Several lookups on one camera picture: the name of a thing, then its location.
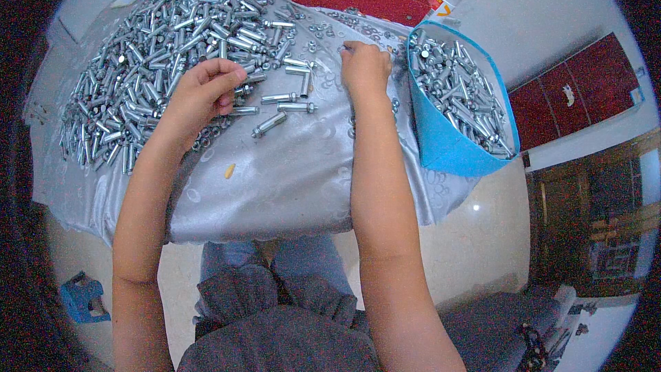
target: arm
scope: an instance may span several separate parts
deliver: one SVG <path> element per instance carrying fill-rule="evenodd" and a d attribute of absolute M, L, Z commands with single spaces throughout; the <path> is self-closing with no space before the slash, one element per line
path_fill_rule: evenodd
<path fill-rule="evenodd" d="M 369 327 L 391 371 L 465 371 L 427 288 L 418 221 L 386 85 L 390 55 L 345 42 L 343 81 L 356 112 L 351 214 Z"/>
<path fill-rule="evenodd" d="M 212 117 L 232 110 L 234 87 L 245 76 L 243 68 L 224 59 L 211 59 L 186 72 L 136 161 L 112 246 L 117 371 L 174 369 L 157 283 L 172 181 L 199 130 Z"/>

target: wooden furniture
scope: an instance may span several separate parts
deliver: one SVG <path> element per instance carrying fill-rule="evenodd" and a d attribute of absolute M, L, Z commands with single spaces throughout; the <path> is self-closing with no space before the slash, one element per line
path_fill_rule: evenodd
<path fill-rule="evenodd" d="M 641 203 L 636 161 L 640 164 L 640 156 L 655 149 L 661 161 L 659 128 L 599 153 L 526 174 L 533 283 L 566 283 L 581 297 L 640 290 L 644 277 L 634 276 L 640 238 L 659 227 L 661 205 Z M 624 170 L 619 179 L 618 173 L 608 174 L 614 169 Z"/>
<path fill-rule="evenodd" d="M 614 33 L 508 92 L 521 150 L 546 144 L 634 106 L 639 86 Z"/>

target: red cabinet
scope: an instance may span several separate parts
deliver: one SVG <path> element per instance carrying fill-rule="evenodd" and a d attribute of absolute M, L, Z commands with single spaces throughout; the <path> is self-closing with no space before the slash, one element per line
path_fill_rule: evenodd
<path fill-rule="evenodd" d="M 617 37 L 609 34 L 509 92 L 521 150 L 628 110 L 638 86 Z"/>
<path fill-rule="evenodd" d="M 542 75 L 539 82 L 555 115 L 560 136 L 590 125 L 583 100 L 576 92 L 576 84 L 564 62 Z"/>
<path fill-rule="evenodd" d="M 592 123 L 633 106 L 629 93 L 638 87 L 638 79 L 614 34 L 575 54 L 566 65 L 574 75 Z"/>
<path fill-rule="evenodd" d="M 538 118 L 553 117 L 549 102 L 535 79 L 509 95 L 514 120 L 521 137 L 521 150 L 546 144 L 559 137 L 553 121 L 537 121 Z"/>

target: blue stool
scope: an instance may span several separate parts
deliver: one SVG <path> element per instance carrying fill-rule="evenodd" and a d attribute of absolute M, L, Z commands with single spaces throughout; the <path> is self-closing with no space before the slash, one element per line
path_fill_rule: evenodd
<path fill-rule="evenodd" d="M 94 279 L 90 279 L 81 271 L 76 276 L 60 286 L 62 301 L 67 307 L 69 316 L 76 323 L 95 323 L 110 320 L 111 314 L 105 310 L 104 314 L 92 316 L 92 300 L 98 299 L 103 294 L 103 286 Z"/>

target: jeans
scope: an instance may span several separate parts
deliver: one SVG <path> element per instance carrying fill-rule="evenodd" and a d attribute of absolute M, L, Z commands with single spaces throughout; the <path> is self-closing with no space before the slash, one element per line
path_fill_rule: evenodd
<path fill-rule="evenodd" d="M 217 244 L 207 242 L 202 251 L 200 283 L 214 277 L 227 266 L 241 267 L 247 264 L 263 264 L 264 260 L 252 242 L 230 242 Z M 302 236 L 294 240 L 281 240 L 271 269 L 279 277 L 305 276 L 316 274 L 329 282 L 339 292 L 352 295 L 351 287 L 344 274 L 342 258 L 339 256 L 330 236 Z M 202 299 L 195 309 L 204 317 L 207 311 Z M 195 317 L 193 323 L 200 321 Z"/>

